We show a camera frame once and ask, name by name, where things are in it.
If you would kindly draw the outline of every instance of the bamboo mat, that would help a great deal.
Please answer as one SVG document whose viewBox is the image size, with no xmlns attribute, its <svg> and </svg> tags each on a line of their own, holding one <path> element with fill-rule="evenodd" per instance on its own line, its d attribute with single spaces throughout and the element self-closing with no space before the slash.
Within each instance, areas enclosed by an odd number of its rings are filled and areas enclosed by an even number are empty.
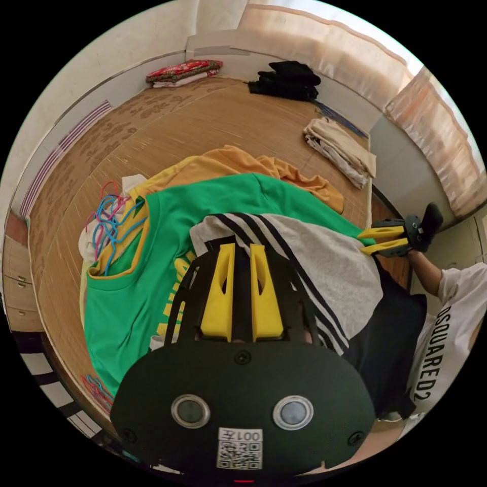
<svg viewBox="0 0 487 487">
<path fill-rule="evenodd" d="M 150 178 L 187 156 L 230 144 L 255 157 L 278 157 L 305 176 L 325 177 L 344 195 L 345 218 L 364 228 L 368 192 L 304 141 L 302 130 L 315 116 L 310 103 L 252 95 L 241 81 L 201 80 L 140 93 L 97 122 L 63 157 L 30 214 L 29 251 L 46 333 L 81 389 L 80 377 L 96 373 L 80 319 L 78 239 L 102 186 L 115 180 L 121 187 L 122 177 L 137 173 Z M 368 148 L 368 141 L 349 133 Z"/>
</svg>

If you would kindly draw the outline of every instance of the green t-shirt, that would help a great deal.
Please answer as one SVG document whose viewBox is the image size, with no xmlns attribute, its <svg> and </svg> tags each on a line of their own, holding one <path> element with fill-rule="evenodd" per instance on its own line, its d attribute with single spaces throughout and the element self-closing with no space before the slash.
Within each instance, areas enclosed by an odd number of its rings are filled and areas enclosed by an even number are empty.
<svg viewBox="0 0 487 487">
<path fill-rule="evenodd" d="M 310 193 L 254 173 L 168 188 L 148 195 L 146 205 L 146 239 L 142 231 L 111 265 L 110 279 L 87 278 L 86 344 L 94 369 L 113 395 L 129 368 L 148 352 L 151 336 L 167 324 L 179 282 L 195 258 L 189 230 L 207 215 L 271 213 L 354 238 L 362 231 Z M 133 272 L 119 276 L 130 269 L 137 250 L 140 259 Z"/>
</svg>

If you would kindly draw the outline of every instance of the label sticker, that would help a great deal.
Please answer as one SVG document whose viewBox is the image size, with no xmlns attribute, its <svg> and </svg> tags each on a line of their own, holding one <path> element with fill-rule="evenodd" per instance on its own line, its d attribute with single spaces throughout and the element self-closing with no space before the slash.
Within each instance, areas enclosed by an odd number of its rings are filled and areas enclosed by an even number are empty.
<svg viewBox="0 0 487 487">
<path fill-rule="evenodd" d="M 263 441 L 262 430 L 219 428 L 217 468 L 261 469 Z"/>
</svg>

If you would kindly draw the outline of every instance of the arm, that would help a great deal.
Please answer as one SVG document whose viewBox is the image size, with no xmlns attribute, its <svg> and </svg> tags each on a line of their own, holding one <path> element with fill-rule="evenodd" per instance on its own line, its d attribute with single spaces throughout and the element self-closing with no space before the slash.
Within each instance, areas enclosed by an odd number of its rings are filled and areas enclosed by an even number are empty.
<svg viewBox="0 0 487 487">
<path fill-rule="evenodd" d="M 407 259 L 425 290 L 433 296 L 438 297 L 441 270 L 432 264 L 424 254 L 416 250 L 411 250 L 407 254 Z"/>
<path fill-rule="evenodd" d="M 323 462 L 321 467 L 318 467 L 311 472 L 307 472 L 304 475 L 330 472 L 331 470 L 338 470 L 353 465 L 354 463 L 361 462 L 362 460 L 366 460 L 393 445 L 399 439 L 402 430 L 404 429 L 404 425 L 405 421 L 399 421 L 397 423 L 376 421 L 367 438 L 365 438 L 361 447 L 350 460 L 329 469 L 326 468 L 326 465 Z"/>
</svg>

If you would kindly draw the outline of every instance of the white shirt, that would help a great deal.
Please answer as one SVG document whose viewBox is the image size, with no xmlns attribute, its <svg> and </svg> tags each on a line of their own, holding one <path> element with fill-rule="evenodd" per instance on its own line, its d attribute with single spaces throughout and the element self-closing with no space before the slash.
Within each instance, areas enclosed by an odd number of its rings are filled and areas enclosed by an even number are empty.
<svg viewBox="0 0 487 487">
<path fill-rule="evenodd" d="M 442 309 L 427 315 L 418 338 L 408 381 L 416 410 L 403 435 L 441 399 L 467 360 L 472 333 L 487 311 L 487 265 L 443 270 L 438 298 Z"/>
</svg>

